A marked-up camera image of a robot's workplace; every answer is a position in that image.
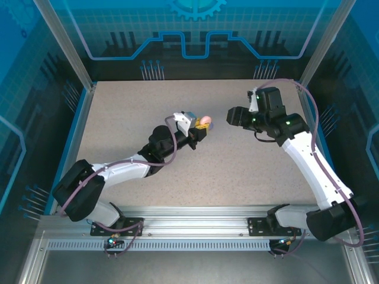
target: yellow object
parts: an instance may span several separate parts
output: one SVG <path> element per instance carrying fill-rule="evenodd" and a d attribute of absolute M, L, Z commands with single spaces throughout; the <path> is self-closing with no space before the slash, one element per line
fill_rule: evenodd
<path fill-rule="evenodd" d="M 205 124 L 199 124 L 199 125 L 197 125 L 197 126 L 195 126 L 195 128 L 197 128 L 197 129 L 206 129 L 207 130 L 207 134 L 208 134 L 208 130 L 209 130 L 209 123 L 205 123 Z"/>

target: pink object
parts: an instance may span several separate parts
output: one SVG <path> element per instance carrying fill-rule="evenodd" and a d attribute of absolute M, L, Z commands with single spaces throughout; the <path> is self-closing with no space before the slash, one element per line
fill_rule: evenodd
<path fill-rule="evenodd" d="M 203 117 L 202 119 L 200 119 L 200 125 L 203 125 L 205 123 L 211 123 L 212 122 L 212 118 L 209 117 L 208 115 L 206 115 L 205 117 Z"/>

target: glass panel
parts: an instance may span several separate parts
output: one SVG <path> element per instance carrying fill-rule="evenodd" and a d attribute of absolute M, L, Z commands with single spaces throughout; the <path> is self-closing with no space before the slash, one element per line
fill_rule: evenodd
<path fill-rule="evenodd" d="M 52 5 L 93 80 L 298 79 L 340 0 Z"/>
<path fill-rule="evenodd" d="M 379 225 L 379 2 L 357 1 L 309 88 L 333 164 L 356 195 L 368 198 L 361 214 L 364 250 L 375 272 Z"/>
<path fill-rule="evenodd" d="M 17 283 L 83 86 L 32 1 L 0 5 L 0 283 Z"/>

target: blue backdrop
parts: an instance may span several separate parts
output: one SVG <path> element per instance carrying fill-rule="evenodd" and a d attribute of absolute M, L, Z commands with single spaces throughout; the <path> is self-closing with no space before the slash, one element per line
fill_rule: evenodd
<path fill-rule="evenodd" d="M 52 4 L 93 80 L 252 79 L 299 78 L 339 1 Z"/>

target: beige work surface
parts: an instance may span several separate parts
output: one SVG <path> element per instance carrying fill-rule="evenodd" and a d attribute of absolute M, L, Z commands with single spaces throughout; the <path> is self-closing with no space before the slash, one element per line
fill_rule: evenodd
<path fill-rule="evenodd" d="M 105 163 L 130 157 L 174 112 L 209 115 L 214 128 L 195 151 L 184 147 L 157 174 L 103 191 L 119 206 L 223 206 L 316 203 L 295 163 L 276 143 L 226 122 L 228 109 L 249 106 L 246 91 L 264 80 L 99 82 L 78 159 Z M 275 84 L 287 113 L 303 116 L 295 87 Z"/>

